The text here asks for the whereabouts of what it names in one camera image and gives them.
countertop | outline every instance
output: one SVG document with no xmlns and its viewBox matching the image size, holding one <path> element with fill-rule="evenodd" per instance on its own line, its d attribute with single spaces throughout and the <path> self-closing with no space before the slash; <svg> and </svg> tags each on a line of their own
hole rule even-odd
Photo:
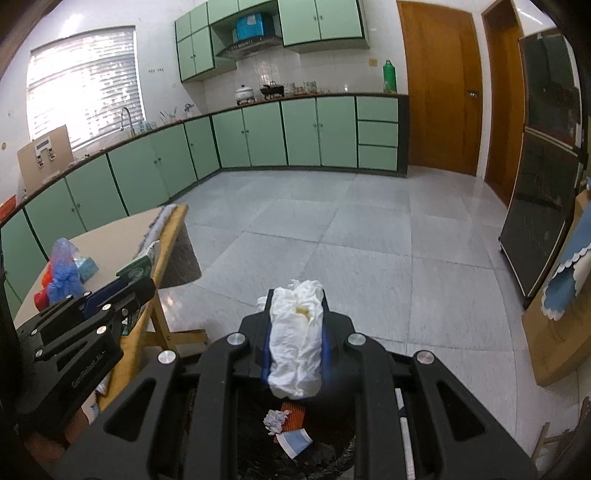
<svg viewBox="0 0 591 480">
<path fill-rule="evenodd" d="M 287 101 L 287 100 L 298 100 L 298 99 L 304 99 L 304 98 L 342 97 L 342 96 L 361 96 L 361 95 L 362 96 L 386 97 L 386 98 L 407 98 L 408 97 L 408 95 L 404 95 L 402 93 L 381 93 L 381 92 L 309 93 L 309 94 L 303 94 L 303 95 L 291 95 L 291 96 L 279 97 L 279 98 L 274 98 L 271 100 L 259 100 L 259 101 L 253 102 L 253 103 L 246 103 L 244 105 L 233 105 L 231 107 L 228 107 L 228 108 L 225 108 L 222 110 L 216 110 L 214 112 L 204 113 L 203 115 L 197 115 L 197 116 L 192 116 L 191 118 L 177 120 L 173 123 L 163 125 L 161 127 L 155 128 L 155 129 L 150 130 L 148 132 L 138 134 L 134 137 L 130 137 L 125 140 L 121 140 L 117 143 L 114 143 L 113 145 L 110 145 L 108 148 L 103 148 L 103 149 L 99 150 L 98 152 L 94 153 L 93 155 L 90 155 L 89 157 L 86 157 L 86 158 L 79 160 L 75 163 L 71 163 L 64 172 L 60 173 L 58 176 L 55 176 L 50 181 L 48 181 L 42 188 L 35 190 L 33 193 L 28 195 L 27 198 L 22 200 L 21 203 L 19 203 L 17 205 L 17 207 L 10 213 L 10 215 L 8 215 L 2 222 L 0 222 L 0 228 L 3 227 L 24 206 L 26 206 L 28 202 L 32 201 L 35 197 L 37 197 L 39 194 L 41 194 L 47 188 L 52 186 L 54 183 L 57 183 L 58 181 L 60 181 L 64 177 L 66 177 L 69 173 L 73 172 L 74 170 L 77 170 L 78 168 L 83 167 L 88 162 L 94 160 L 95 158 L 100 157 L 101 155 L 104 155 L 106 152 L 109 152 L 109 151 L 114 150 L 118 147 L 121 147 L 122 145 L 128 144 L 129 142 L 133 142 L 133 141 L 137 140 L 138 138 L 146 137 L 147 135 L 151 135 L 151 134 L 156 133 L 160 130 L 174 127 L 175 125 L 181 125 L 183 123 L 197 120 L 199 118 L 203 118 L 206 116 L 216 115 L 217 113 L 229 112 L 232 110 L 237 110 L 239 108 L 244 108 L 244 107 L 249 107 L 249 106 L 262 105 L 263 103 L 273 103 L 273 102 Z"/>
</svg>

faucet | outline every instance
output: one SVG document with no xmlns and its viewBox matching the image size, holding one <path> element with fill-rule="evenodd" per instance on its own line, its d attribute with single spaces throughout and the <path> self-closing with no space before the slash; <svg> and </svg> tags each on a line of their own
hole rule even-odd
<svg viewBox="0 0 591 480">
<path fill-rule="evenodd" d="M 121 109 L 121 126 L 119 127 L 119 131 L 122 132 L 123 131 L 123 112 L 127 112 L 127 118 L 129 119 L 129 127 L 131 128 L 131 136 L 135 137 L 135 130 L 134 130 L 134 125 L 131 123 L 131 113 L 129 113 L 129 109 L 124 106 Z"/>
</svg>

floor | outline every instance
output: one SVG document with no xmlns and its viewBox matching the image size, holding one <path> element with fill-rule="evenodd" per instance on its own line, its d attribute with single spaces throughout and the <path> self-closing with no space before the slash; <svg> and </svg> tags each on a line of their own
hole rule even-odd
<svg viewBox="0 0 591 480">
<path fill-rule="evenodd" d="M 578 382 L 536 386 L 521 301 L 497 238 L 506 208 L 480 179 L 411 167 L 364 174 L 220 173 L 185 194 L 203 277 L 163 290 L 171 330 L 236 330 L 292 278 L 390 351 L 432 350 L 527 453 L 574 427 Z"/>
</svg>

green thermos bottle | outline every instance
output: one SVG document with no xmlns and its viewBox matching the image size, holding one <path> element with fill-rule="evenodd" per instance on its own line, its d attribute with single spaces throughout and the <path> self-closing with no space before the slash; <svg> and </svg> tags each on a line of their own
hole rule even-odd
<svg viewBox="0 0 591 480">
<path fill-rule="evenodd" d="M 396 69 L 389 60 L 384 64 L 384 92 L 396 93 Z"/>
</svg>

window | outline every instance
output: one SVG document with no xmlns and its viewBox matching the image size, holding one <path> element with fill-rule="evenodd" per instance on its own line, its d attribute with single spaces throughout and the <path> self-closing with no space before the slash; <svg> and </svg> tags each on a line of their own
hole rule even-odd
<svg viewBox="0 0 591 480">
<path fill-rule="evenodd" d="M 134 27 L 86 32 L 31 52 L 27 71 L 31 139 L 66 124 L 72 148 L 79 147 L 118 130 L 124 106 L 132 122 L 144 119 Z"/>
</svg>

